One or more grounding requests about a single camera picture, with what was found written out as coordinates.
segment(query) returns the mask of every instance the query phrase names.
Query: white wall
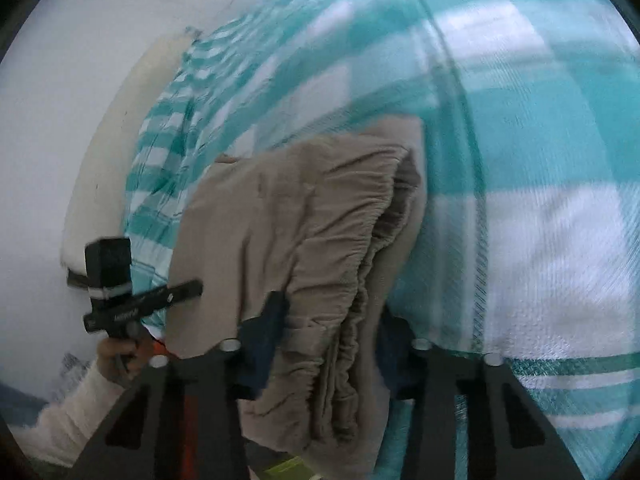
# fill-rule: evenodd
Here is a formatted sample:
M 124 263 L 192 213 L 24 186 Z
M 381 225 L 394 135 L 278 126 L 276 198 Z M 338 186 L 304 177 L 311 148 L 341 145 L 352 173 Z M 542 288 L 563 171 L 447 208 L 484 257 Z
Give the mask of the white wall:
M 0 381 L 45 397 L 65 351 L 94 354 L 58 255 L 82 156 L 152 41 L 255 0 L 42 0 L 0 64 Z

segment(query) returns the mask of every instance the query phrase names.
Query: beige fabric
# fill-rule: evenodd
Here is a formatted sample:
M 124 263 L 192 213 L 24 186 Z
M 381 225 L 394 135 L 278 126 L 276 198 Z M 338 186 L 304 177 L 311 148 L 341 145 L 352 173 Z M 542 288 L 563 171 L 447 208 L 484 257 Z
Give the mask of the beige fabric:
M 386 297 L 407 260 L 417 238 L 426 205 L 426 173 L 422 122 L 412 117 L 384 118 L 367 132 L 395 139 L 414 152 L 415 167 L 422 184 L 417 189 L 404 229 L 393 244 L 381 250 L 373 260 L 367 276 L 369 295 L 367 315 L 358 327 L 359 352 L 351 371 L 351 380 L 358 391 L 357 424 L 359 436 L 352 446 L 328 446 L 313 441 L 301 453 L 302 458 L 318 474 L 331 480 L 366 480 L 376 465 L 378 451 L 385 433 L 389 408 L 389 392 L 375 360 L 378 322 Z
M 193 39 L 193 34 L 184 33 L 156 40 L 131 69 L 98 125 L 66 210 L 60 261 L 73 272 L 86 274 L 85 245 L 97 238 L 122 236 L 123 190 L 138 131 Z
M 242 430 L 302 454 L 318 472 L 339 450 L 357 451 L 352 469 L 366 474 L 382 440 L 388 396 L 373 339 L 417 228 L 387 251 L 380 271 L 371 267 L 409 218 L 420 223 L 420 132 L 416 119 L 388 118 L 359 135 L 214 164 L 180 223 L 169 281 L 201 278 L 204 294 L 168 311 L 167 348 L 183 358 L 203 354 L 235 336 L 239 319 L 258 315 L 270 291 L 286 290 L 285 335 L 261 398 L 241 405 Z M 368 276 L 380 282 L 371 297 Z M 356 361 L 358 340 L 367 355 Z M 338 478 L 350 468 L 331 469 Z

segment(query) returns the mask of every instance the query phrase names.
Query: orange fabric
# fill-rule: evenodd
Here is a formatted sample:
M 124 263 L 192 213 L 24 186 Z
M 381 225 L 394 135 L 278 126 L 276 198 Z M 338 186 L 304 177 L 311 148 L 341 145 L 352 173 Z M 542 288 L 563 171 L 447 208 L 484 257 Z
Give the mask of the orange fabric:
M 154 340 L 154 355 L 174 357 L 174 355 L 166 349 L 164 343 L 158 340 Z M 180 480 L 197 480 L 196 449 L 198 445 L 198 413 L 195 397 L 184 397 L 182 414 L 182 420 L 180 422 L 180 440 L 182 441 L 183 447 Z

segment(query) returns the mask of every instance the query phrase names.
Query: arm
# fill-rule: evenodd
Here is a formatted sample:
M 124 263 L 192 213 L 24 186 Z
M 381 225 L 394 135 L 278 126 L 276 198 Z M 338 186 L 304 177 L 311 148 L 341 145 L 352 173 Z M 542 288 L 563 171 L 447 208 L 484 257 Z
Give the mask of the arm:
M 104 339 L 98 345 L 98 358 L 89 368 L 78 389 L 62 404 L 47 406 L 32 428 L 11 428 L 22 451 L 32 458 L 71 467 L 84 445 L 109 413 L 124 388 L 116 381 L 133 378 L 153 354 L 147 335 L 139 345 L 135 341 Z M 114 358 L 134 354 L 128 377 L 120 376 Z

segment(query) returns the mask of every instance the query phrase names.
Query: folded beige cloth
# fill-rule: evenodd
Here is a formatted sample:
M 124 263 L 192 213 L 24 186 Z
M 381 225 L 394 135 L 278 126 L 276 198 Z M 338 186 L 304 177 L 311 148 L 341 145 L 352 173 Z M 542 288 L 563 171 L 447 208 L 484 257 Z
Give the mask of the folded beige cloth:
M 242 431 L 326 478 L 364 478 L 382 441 L 374 336 L 422 219 L 421 131 L 385 118 L 213 164 L 180 222 L 169 281 L 200 278 L 204 293 L 168 311 L 167 348 L 203 354 L 286 291 L 284 338 L 262 396 L 241 404 Z

